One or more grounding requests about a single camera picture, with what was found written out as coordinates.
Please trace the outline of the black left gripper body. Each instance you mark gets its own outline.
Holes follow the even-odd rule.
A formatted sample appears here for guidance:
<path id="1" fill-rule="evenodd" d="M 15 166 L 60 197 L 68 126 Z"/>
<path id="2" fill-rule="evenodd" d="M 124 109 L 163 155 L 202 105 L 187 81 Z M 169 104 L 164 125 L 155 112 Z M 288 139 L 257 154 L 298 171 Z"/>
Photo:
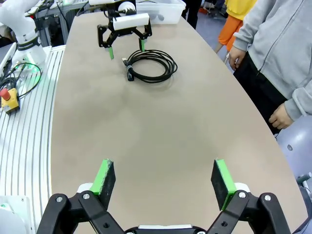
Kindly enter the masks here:
<path id="1" fill-rule="evenodd" d="M 134 25 L 134 16 L 137 15 L 135 3 L 110 3 L 107 4 L 108 27 L 117 36 L 131 34 Z"/>

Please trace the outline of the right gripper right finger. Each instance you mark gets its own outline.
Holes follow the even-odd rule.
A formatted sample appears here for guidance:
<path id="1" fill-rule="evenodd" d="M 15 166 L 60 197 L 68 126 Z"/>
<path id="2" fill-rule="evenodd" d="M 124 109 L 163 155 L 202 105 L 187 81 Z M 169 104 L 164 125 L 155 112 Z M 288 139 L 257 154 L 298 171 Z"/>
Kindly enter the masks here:
<path id="1" fill-rule="evenodd" d="M 276 195 L 262 193 L 256 197 L 238 189 L 223 159 L 214 160 L 211 182 L 220 214 L 206 233 L 231 234 L 240 221 L 248 222 L 255 234 L 291 232 Z"/>

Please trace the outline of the person's left hand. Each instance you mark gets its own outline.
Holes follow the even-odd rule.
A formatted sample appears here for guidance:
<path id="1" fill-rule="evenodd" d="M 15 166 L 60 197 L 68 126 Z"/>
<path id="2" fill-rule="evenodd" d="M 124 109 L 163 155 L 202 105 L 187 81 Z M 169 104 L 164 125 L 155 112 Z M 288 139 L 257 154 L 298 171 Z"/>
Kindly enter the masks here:
<path id="1" fill-rule="evenodd" d="M 288 128 L 293 124 L 293 120 L 288 115 L 285 104 L 281 104 L 269 118 L 269 123 L 273 127 L 282 130 Z"/>

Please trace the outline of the person's right hand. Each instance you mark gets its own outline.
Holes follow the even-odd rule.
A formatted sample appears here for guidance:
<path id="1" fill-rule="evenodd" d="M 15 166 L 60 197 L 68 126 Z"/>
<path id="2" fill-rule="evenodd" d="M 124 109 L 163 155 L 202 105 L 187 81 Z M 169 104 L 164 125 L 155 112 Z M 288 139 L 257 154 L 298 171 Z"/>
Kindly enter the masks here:
<path id="1" fill-rule="evenodd" d="M 234 46 L 231 48 L 229 52 L 229 64 L 234 71 L 240 66 L 244 56 L 245 51 L 242 51 Z"/>

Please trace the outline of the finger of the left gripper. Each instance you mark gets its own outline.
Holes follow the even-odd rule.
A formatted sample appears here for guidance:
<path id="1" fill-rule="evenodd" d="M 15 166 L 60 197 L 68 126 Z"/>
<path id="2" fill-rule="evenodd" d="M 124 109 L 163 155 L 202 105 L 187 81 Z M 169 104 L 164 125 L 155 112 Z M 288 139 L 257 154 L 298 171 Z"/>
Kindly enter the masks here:
<path id="1" fill-rule="evenodd" d="M 115 31 L 111 32 L 106 41 L 103 40 L 103 34 L 109 29 L 108 25 L 98 25 L 97 26 L 97 39 L 99 47 L 105 48 L 110 55 L 110 59 L 114 59 L 114 52 L 112 48 L 113 42 L 117 38 L 117 33 Z"/>
<path id="2" fill-rule="evenodd" d="M 134 30 L 134 33 L 139 37 L 139 49 L 145 51 L 145 41 L 148 37 L 152 36 L 151 22 L 144 26 L 144 32 L 140 32 L 138 29 Z"/>

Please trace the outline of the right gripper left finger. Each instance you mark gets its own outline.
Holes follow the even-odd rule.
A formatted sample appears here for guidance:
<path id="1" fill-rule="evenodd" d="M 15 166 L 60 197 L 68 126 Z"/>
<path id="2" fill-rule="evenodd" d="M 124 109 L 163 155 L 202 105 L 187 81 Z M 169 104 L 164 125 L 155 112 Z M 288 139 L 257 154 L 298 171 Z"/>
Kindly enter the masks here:
<path id="1" fill-rule="evenodd" d="M 113 161 L 103 160 L 91 188 L 70 198 L 65 194 L 49 198 L 37 233 L 73 234 L 85 222 L 90 223 L 93 234 L 125 233 L 108 212 L 115 181 Z"/>

